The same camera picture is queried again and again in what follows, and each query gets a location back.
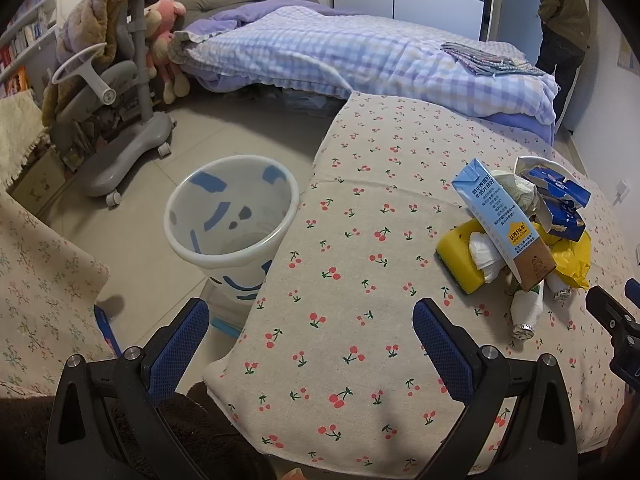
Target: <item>white plastic trash can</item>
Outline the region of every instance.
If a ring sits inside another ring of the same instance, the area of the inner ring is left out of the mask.
[[[228,156],[174,190],[164,233],[178,256],[233,301],[243,324],[299,204],[298,183],[285,166],[259,155]]]

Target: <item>brown fuzzy fabric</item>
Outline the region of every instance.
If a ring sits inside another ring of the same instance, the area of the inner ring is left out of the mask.
[[[45,480],[47,428],[53,397],[0,399],[0,479]],[[187,396],[174,394],[160,405],[160,411],[175,436],[212,480],[275,480],[268,460],[238,433],[207,395],[204,383],[191,388]],[[149,478],[158,478],[130,431],[117,403],[113,420],[132,466]]]
[[[128,0],[82,0],[69,14],[56,43],[56,59],[60,64],[73,54],[96,43],[106,42],[104,52],[94,60],[97,73],[103,72],[116,55],[116,19]],[[51,126],[56,116],[84,86],[80,76],[59,85],[49,83],[42,104],[42,124]]]

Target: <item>stuffed animal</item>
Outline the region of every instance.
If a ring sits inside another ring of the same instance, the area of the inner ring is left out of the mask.
[[[186,12],[183,4],[173,0],[158,0],[145,9],[145,37],[149,40],[146,65],[149,68],[149,77],[154,78],[156,73],[159,73],[164,81],[162,98],[168,105],[173,103],[176,97],[184,97],[191,91],[189,80],[168,56],[169,42],[174,36],[171,30],[175,18]]]

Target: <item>brown jacket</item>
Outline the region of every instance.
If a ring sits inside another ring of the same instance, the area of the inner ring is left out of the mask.
[[[540,0],[538,15],[556,34],[587,51],[591,27],[584,0]]]

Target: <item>tiled floor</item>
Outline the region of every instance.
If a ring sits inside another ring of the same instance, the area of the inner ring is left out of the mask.
[[[165,203],[188,174],[206,162],[237,153],[269,156],[287,166],[305,189],[311,163],[331,119],[285,112],[268,102],[223,98],[200,89],[178,102],[172,154],[150,152],[118,186],[122,204],[109,210],[103,198],[85,197],[76,183],[43,220],[111,269],[98,304],[111,317],[121,348],[144,344],[168,324],[205,277],[169,247],[162,229]],[[204,367],[224,356],[234,339],[209,329],[178,390],[200,380]]]

